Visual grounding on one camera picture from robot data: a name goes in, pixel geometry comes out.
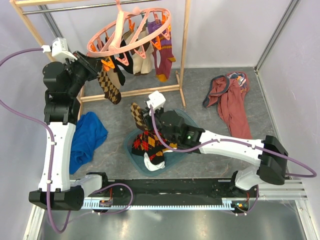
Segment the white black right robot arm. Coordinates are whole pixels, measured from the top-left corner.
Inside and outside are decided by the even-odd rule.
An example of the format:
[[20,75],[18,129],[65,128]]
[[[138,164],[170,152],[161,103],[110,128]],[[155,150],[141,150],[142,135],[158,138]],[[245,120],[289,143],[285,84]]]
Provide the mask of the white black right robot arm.
[[161,137],[161,142],[167,146],[176,144],[174,151],[220,155],[249,163],[249,167],[232,175],[229,191],[235,197],[262,183],[285,183],[288,152],[272,135],[264,139],[219,135],[189,125],[177,111],[162,108],[152,113],[147,107],[141,111],[141,118],[146,127]]

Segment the argyle black red sock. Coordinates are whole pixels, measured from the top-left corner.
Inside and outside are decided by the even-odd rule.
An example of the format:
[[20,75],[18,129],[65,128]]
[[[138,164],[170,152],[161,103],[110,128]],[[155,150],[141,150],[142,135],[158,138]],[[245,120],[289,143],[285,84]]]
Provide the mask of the argyle black red sock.
[[152,149],[144,153],[145,164],[151,164],[152,166],[157,166],[159,164],[165,163],[165,153],[172,153],[173,151],[164,149]]
[[154,131],[144,131],[137,135],[131,147],[131,153],[137,156],[143,156],[145,152],[155,149],[165,149]]

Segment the brown argyle sock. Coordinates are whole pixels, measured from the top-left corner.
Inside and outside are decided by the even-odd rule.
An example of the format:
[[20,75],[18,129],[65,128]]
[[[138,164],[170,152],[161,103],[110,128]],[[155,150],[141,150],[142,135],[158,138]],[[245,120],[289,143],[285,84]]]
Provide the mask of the brown argyle sock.
[[109,100],[112,104],[117,105],[122,99],[119,89],[112,83],[106,71],[107,62],[101,60],[102,68],[98,76],[98,83],[104,93],[104,98]]
[[145,121],[145,115],[148,113],[145,109],[142,109],[136,102],[130,105],[130,112],[136,127],[141,131],[148,131],[148,125]]

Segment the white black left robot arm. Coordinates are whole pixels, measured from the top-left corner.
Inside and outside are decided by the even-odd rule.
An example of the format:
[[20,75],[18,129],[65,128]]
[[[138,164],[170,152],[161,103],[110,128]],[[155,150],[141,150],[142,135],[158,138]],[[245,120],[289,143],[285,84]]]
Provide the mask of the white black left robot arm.
[[37,190],[28,195],[30,203],[54,211],[78,211],[92,192],[106,196],[110,185],[104,173],[89,173],[72,183],[69,176],[71,146],[80,101],[78,93],[87,81],[95,80],[103,69],[102,58],[89,57],[79,51],[73,60],[65,58],[42,69],[44,94],[44,126],[47,142],[42,176]]

